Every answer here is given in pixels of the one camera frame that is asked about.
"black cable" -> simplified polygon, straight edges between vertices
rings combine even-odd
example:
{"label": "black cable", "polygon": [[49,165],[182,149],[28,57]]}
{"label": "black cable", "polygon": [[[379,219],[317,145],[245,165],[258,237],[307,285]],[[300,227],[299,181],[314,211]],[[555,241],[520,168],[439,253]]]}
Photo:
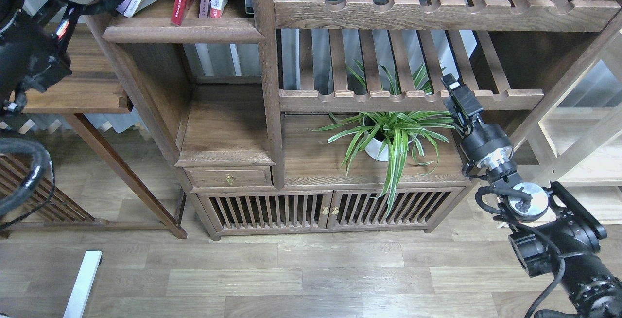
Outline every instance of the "black cable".
{"label": "black cable", "polygon": [[522,223],[520,223],[518,221],[515,221],[515,220],[509,220],[508,218],[506,218],[504,216],[495,216],[495,217],[493,217],[493,220],[500,221],[500,222],[506,222],[506,223],[508,223],[510,225],[513,225],[517,229],[522,229],[522,230],[527,231],[527,232],[532,232],[533,234],[535,234],[535,236],[537,236],[542,241],[544,241],[544,243],[546,243],[549,246],[549,249],[552,250],[555,253],[555,255],[557,256],[557,261],[558,261],[557,262],[558,263],[557,273],[555,274],[555,277],[553,278],[553,281],[551,282],[551,284],[549,284],[549,286],[547,286],[546,289],[544,289],[544,291],[542,291],[542,293],[537,297],[537,299],[533,302],[533,304],[531,304],[531,307],[529,307],[529,309],[527,310],[527,313],[525,314],[525,318],[530,318],[531,315],[533,315],[533,313],[536,311],[538,305],[540,305],[540,303],[542,303],[542,301],[562,281],[562,278],[564,276],[564,272],[566,272],[566,260],[564,260],[564,256],[563,256],[562,252],[555,245],[555,243],[553,243],[553,241],[551,241],[551,239],[549,239],[548,236],[544,235],[542,232],[536,230],[535,228],[529,227],[527,225],[523,225]]}
{"label": "black cable", "polygon": [[42,207],[47,205],[52,200],[52,197],[54,196],[55,186],[56,186],[56,174],[54,174],[54,165],[52,164],[52,161],[50,161],[50,174],[51,174],[51,187],[50,187],[50,193],[48,194],[47,199],[45,199],[44,202],[37,205],[37,207],[35,207],[34,209],[28,212],[24,212],[22,216],[15,218],[13,221],[3,223],[2,225],[0,225],[0,231],[5,230],[11,225],[14,225],[17,222],[24,220],[25,218],[27,218],[34,212],[37,212],[38,210],[40,210]]}

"slatted shelf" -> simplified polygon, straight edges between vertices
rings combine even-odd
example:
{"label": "slatted shelf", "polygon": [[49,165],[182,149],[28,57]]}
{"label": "slatted shelf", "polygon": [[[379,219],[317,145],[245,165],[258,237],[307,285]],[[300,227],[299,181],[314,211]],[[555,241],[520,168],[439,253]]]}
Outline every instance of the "slatted shelf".
{"label": "slatted shelf", "polygon": [[425,229],[443,203],[450,203],[462,188],[401,189],[386,214],[386,196],[378,190],[338,190],[333,197],[327,228]]}
{"label": "slatted shelf", "polygon": [[600,32],[620,10],[606,0],[274,0],[277,28]]}
{"label": "slatted shelf", "polygon": [[[331,144],[327,139],[339,132],[313,132],[331,124],[328,115],[286,115],[284,120],[285,141],[285,185],[296,189],[382,189],[386,178],[387,163],[375,161],[360,152],[353,161],[349,174],[340,167],[348,149],[348,137]],[[439,162],[427,166],[416,165],[409,156],[404,167],[401,188],[417,187],[465,187],[468,178],[460,173],[462,160],[449,130],[439,130],[449,138],[449,143],[438,145]],[[434,148],[422,142],[426,156],[423,161],[434,159]]]}
{"label": "slatted shelf", "polygon": [[199,194],[222,235],[326,229],[332,192]]}
{"label": "slatted shelf", "polygon": [[[300,31],[300,47],[307,49],[306,47],[312,44],[312,32],[311,30]],[[448,97],[449,94],[444,90],[440,81],[442,65],[438,60],[432,33],[429,30],[416,31],[433,89],[433,94],[425,94],[422,90],[415,90],[413,86],[411,74],[414,69],[411,69],[407,61],[409,56],[402,30],[386,32],[393,53],[392,65],[396,69],[401,94],[391,94],[387,88],[383,89],[380,83],[374,37],[370,30],[358,31],[367,90],[360,93],[360,89],[356,88],[358,84],[349,85],[342,30],[329,30],[333,92],[322,93],[325,89],[320,87],[325,84],[314,84],[312,54],[301,52],[300,89],[280,90],[280,109],[286,112],[444,110],[442,99]],[[460,32],[446,31],[445,34],[461,81],[475,92],[475,96],[486,110],[531,110],[544,97],[541,89],[511,88],[490,36],[484,31],[476,31],[473,34],[482,49],[483,58],[495,87],[480,87]]]}

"cabinet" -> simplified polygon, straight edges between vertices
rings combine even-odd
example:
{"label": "cabinet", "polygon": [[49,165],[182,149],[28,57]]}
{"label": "cabinet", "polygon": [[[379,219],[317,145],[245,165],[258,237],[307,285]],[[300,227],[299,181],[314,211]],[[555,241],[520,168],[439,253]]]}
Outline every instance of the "cabinet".
{"label": "cabinet", "polygon": [[[386,225],[431,231],[471,187],[460,174],[454,140],[442,146],[433,172],[409,163],[400,181],[400,197],[409,208],[383,218],[380,201],[369,195],[382,186],[384,165],[358,159],[345,176],[338,169],[343,144],[327,146],[329,134],[311,129],[328,123],[328,112],[443,109],[448,94],[440,82],[444,65],[430,31],[435,29],[445,30],[457,72],[489,120],[502,123],[520,145],[544,106],[558,100],[620,29],[618,1],[254,0],[254,19],[244,18],[233,1],[222,19],[197,19],[191,10],[175,27],[169,24],[172,2],[162,0],[133,18],[95,16],[87,22],[162,154],[177,167],[212,238]],[[328,89],[313,80],[311,30],[319,28],[328,29]],[[295,89],[282,87],[282,29],[298,29],[304,50]],[[358,34],[367,90],[348,83],[345,29]],[[382,87],[372,30],[387,34],[404,84],[401,94]],[[474,30],[471,55],[459,30]],[[431,95],[406,86],[413,71],[404,41],[408,32],[420,45]],[[256,43],[260,83],[227,77],[196,85],[183,43]]]}

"cabinet door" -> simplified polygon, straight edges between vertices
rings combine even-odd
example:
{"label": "cabinet door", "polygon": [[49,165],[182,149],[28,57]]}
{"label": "cabinet door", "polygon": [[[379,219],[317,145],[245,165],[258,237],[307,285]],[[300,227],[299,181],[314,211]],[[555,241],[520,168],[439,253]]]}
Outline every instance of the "cabinet door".
{"label": "cabinet door", "polygon": [[429,221],[437,220],[437,211],[448,211],[446,206],[455,201],[462,189],[398,189],[389,214],[386,214],[386,198],[377,197],[380,190],[336,190],[330,205],[327,229],[426,230],[429,229]]}
{"label": "cabinet door", "polygon": [[326,228],[332,191],[198,194],[218,235]]}

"spider plant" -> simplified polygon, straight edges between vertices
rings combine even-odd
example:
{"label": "spider plant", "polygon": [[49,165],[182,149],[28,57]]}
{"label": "spider plant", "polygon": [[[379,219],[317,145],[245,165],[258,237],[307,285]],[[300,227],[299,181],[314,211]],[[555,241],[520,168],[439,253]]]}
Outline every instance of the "spider plant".
{"label": "spider plant", "polygon": [[[360,62],[356,62],[361,70],[363,66]],[[391,77],[389,72],[384,66],[383,69],[387,72],[387,77],[391,82],[391,86],[397,94],[400,92],[399,84],[395,80],[397,76]],[[355,77],[365,86],[364,79],[356,74],[354,70],[349,69]],[[413,81],[416,88],[427,88],[431,93],[430,81],[424,81],[423,77],[426,77],[426,69],[424,65],[421,65],[417,71],[413,74]],[[397,183],[402,177],[402,172],[406,166],[406,158],[411,152],[413,160],[418,165],[429,165],[434,161],[419,162],[417,156],[425,156],[422,141],[429,141],[434,147],[436,160],[435,165],[431,171],[434,171],[438,165],[438,141],[448,143],[447,137],[435,132],[433,129],[452,129],[452,120],[446,111],[411,111],[411,112],[359,112],[355,116],[347,117],[345,119],[337,119],[333,114],[330,115],[335,121],[334,124],[327,125],[317,129],[317,131],[333,130],[344,125],[352,123],[358,123],[358,125],[351,129],[342,130],[338,134],[328,139],[329,143],[336,141],[339,138],[345,136],[352,136],[352,140],[349,143],[348,149],[344,160],[342,161],[342,167],[346,167],[346,175],[349,173],[349,169],[352,165],[352,161],[356,157],[356,154],[361,150],[364,150],[367,145],[375,137],[382,141],[380,151],[385,147],[389,150],[389,161],[387,164],[386,179],[384,180],[384,186],[382,192],[377,196],[378,198],[386,195],[387,209],[385,217],[389,215],[389,212],[393,208],[395,202]]]}
{"label": "spider plant", "polygon": [[[346,65],[348,71],[356,78],[356,80],[367,90],[367,82],[364,79],[365,67],[363,64],[357,59],[354,60],[356,67],[363,73],[363,75],[359,75],[353,68],[349,65]],[[382,70],[389,79],[389,93],[390,94],[400,94],[402,93],[402,87],[399,83],[399,77],[396,73],[391,75],[386,66],[380,65]],[[425,94],[432,94],[432,84],[430,83],[429,78],[427,78],[426,65],[421,63],[417,70],[413,72],[413,85],[415,86],[415,90],[422,90]]]}

